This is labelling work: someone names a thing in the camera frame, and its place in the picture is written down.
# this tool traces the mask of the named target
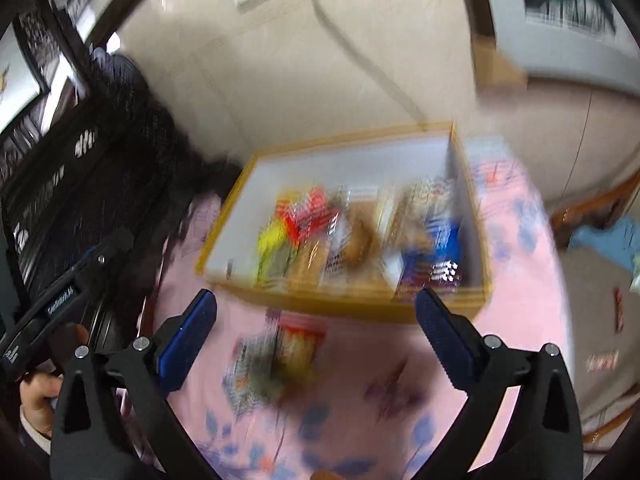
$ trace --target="snack package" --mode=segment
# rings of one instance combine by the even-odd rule
[[[258,236],[258,270],[256,283],[268,284],[273,278],[284,276],[295,247],[287,238],[287,227],[281,218],[273,218]]]
[[[326,326],[296,315],[281,315],[276,332],[276,373],[287,384],[308,383],[316,352],[324,342]]]
[[[343,209],[348,209],[353,205],[364,205],[365,208],[371,208],[370,213],[373,215],[373,207],[378,193],[378,186],[339,187],[331,193],[331,202]]]
[[[239,339],[222,385],[236,416],[280,400],[284,384],[272,377],[276,335]]]
[[[587,359],[587,371],[599,372],[601,370],[615,370],[618,366],[618,350],[592,354]]]
[[[445,178],[415,182],[408,189],[408,214],[422,220],[448,217],[454,184],[454,180]]]
[[[432,286],[455,288],[460,284],[460,225],[450,219],[428,222],[433,252],[403,251],[404,273],[401,285],[407,288]]]
[[[429,253],[433,250],[431,237],[424,226],[424,217],[419,210],[412,209],[408,193],[404,193],[398,202],[383,247],[386,250],[416,253]]]
[[[336,212],[327,229],[329,255],[324,269],[325,275],[334,276],[344,269],[342,250],[347,245],[350,235],[351,226],[346,216],[342,212]]]
[[[296,314],[277,315],[277,325],[236,342],[223,378],[236,416],[280,402],[313,378],[313,360],[326,335],[321,322]]]
[[[329,200],[322,187],[313,187],[279,214],[294,245],[304,243],[312,234],[327,228],[331,219]]]
[[[298,249],[290,264],[286,283],[290,290],[317,288],[324,276],[329,258],[330,241],[325,235],[315,236]]]
[[[284,189],[278,193],[278,197],[276,198],[276,208],[274,211],[274,216],[282,218],[284,212],[289,207],[291,202],[295,202],[300,200],[302,193],[296,189]]]
[[[371,254],[374,246],[375,233],[360,213],[360,210],[350,208],[347,213],[349,221],[348,239],[340,252],[341,261],[348,269],[356,269]]]
[[[640,294],[640,253],[634,254],[633,263],[634,275],[631,281],[631,286],[629,287],[629,291]]]
[[[620,289],[617,287],[613,288],[613,303],[616,309],[615,331],[616,334],[619,334],[625,327],[625,311],[622,303],[622,292],[620,292]]]
[[[397,186],[385,186],[380,189],[376,198],[372,225],[383,248],[390,245],[390,233],[392,232],[392,224],[396,218],[401,195],[402,193]]]

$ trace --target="human hand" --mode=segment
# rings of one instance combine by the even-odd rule
[[[320,469],[311,475],[310,480],[344,480],[344,478],[331,471]]]
[[[57,397],[62,387],[62,377],[44,372],[27,375],[20,383],[22,412],[28,423],[40,434],[51,438],[53,408],[49,399]]]

